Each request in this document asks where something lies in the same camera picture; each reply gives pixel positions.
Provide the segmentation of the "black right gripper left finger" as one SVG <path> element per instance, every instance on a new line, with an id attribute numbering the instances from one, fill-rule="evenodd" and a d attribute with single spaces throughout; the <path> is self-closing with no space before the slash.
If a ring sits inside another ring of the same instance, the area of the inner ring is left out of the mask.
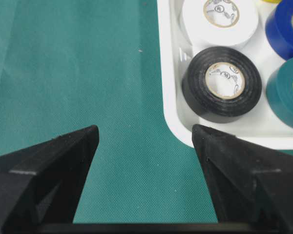
<path id="1" fill-rule="evenodd" d="M 95 125 L 0 156 L 0 234 L 72 223 L 99 144 Z"/>

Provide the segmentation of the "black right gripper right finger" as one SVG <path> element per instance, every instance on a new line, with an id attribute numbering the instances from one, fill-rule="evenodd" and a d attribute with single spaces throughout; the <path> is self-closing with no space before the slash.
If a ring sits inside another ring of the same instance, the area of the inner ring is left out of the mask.
<path id="1" fill-rule="evenodd" d="M 293 234 L 293 156 L 196 124 L 192 143 L 220 222 Z"/>

